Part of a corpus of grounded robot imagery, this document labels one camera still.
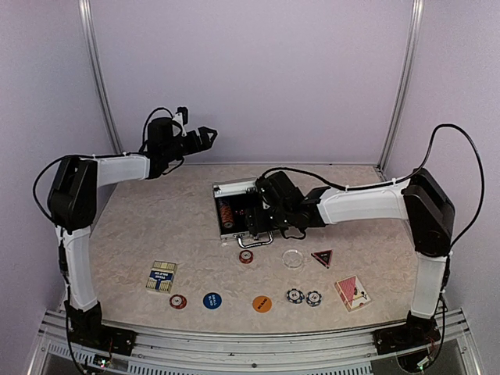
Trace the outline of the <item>aluminium poker chip case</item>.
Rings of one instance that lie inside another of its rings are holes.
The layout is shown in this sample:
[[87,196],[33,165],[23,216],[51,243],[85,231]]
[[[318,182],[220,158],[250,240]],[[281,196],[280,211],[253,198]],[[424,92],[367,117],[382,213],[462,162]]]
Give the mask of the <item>aluminium poker chip case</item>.
[[[240,179],[224,182],[214,182],[212,184],[212,196],[216,208],[218,228],[222,241],[236,241],[243,250],[262,247],[273,243],[273,232],[259,234],[258,239],[254,239],[248,232],[245,225],[245,210],[262,205],[263,201],[256,190],[255,178]],[[230,229],[223,227],[219,213],[219,200],[229,202],[232,209],[234,226]]]

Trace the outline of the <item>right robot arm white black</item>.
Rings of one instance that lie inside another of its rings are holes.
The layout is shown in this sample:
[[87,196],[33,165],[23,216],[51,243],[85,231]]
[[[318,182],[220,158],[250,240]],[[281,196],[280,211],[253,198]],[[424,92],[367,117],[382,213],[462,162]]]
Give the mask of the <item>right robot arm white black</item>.
[[418,259],[412,302],[404,323],[379,329],[376,343],[382,349],[415,347],[445,339],[445,298],[454,245],[473,225],[471,220],[454,234],[455,206],[441,185],[420,164],[409,175],[378,184],[343,186],[319,177],[322,187],[308,195],[291,182],[287,167],[265,171],[255,182],[259,205],[248,211],[250,234],[268,230],[285,234],[293,227],[305,239],[308,228],[361,220],[407,222]]

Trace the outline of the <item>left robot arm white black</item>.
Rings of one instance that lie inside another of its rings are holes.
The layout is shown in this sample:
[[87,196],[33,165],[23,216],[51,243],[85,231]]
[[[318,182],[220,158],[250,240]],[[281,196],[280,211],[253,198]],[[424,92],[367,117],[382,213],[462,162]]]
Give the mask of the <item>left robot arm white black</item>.
[[66,284],[65,310],[70,340],[86,340],[95,348],[109,340],[102,324],[102,308],[91,281],[89,241],[97,215],[100,188],[132,180],[153,180],[168,173],[169,165],[186,156],[209,150],[218,135],[209,127],[186,130],[188,109],[180,107],[167,117],[150,114],[136,152],[115,155],[65,155],[39,209],[55,226],[59,270]]

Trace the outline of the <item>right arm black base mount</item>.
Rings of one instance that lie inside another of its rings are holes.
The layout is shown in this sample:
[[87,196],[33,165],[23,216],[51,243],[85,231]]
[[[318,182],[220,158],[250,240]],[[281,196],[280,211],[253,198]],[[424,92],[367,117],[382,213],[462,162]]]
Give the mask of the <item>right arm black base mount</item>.
[[378,355],[399,352],[424,345],[429,341],[421,326],[404,323],[373,332],[373,340]]

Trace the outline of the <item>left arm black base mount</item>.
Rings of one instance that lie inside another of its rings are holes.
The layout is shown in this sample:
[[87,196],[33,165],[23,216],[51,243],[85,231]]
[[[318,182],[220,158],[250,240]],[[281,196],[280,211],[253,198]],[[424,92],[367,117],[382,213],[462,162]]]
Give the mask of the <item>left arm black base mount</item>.
[[101,352],[131,356],[137,333],[105,325],[98,316],[70,318],[70,341]]

